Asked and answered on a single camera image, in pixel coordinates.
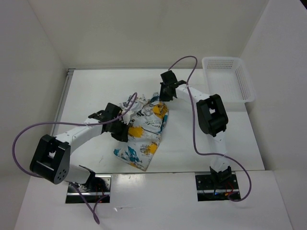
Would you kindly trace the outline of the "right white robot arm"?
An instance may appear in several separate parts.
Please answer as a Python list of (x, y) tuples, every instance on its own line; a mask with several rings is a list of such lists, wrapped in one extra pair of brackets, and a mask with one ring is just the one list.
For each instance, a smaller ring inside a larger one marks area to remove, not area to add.
[(231, 167), (226, 159), (227, 150), (225, 131), (228, 124), (228, 116), (222, 99), (219, 95), (209, 95), (193, 87), (189, 87), (185, 81), (175, 83), (160, 83), (160, 100), (169, 102), (179, 98), (191, 103), (193, 122), (193, 144), (196, 144), (196, 126), (211, 138), (216, 152), (205, 153), (205, 156), (215, 156), (210, 164), (210, 181), (215, 188), (222, 188), (231, 177)]

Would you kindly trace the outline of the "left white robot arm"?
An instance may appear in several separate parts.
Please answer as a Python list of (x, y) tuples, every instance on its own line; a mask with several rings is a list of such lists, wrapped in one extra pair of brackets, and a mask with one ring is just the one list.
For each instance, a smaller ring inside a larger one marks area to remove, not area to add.
[(78, 183), (89, 192), (95, 188), (95, 172), (85, 166), (71, 165), (70, 157), (81, 145), (103, 133), (119, 141), (128, 141), (131, 111), (112, 114), (106, 110), (93, 113), (82, 123), (56, 136), (44, 135), (35, 150), (30, 171), (53, 184), (63, 181)]

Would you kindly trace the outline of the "white teal yellow patterned shorts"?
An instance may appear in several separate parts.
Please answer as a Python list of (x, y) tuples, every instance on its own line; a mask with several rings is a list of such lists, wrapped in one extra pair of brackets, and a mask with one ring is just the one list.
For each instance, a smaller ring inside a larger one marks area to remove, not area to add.
[(158, 92), (153, 93), (151, 98), (144, 95), (137, 97), (135, 102), (129, 98), (119, 106), (123, 109), (131, 108), (128, 112), (128, 141), (119, 142), (113, 154), (121, 161), (146, 171), (161, 143), (169, 109), (160, 100)]

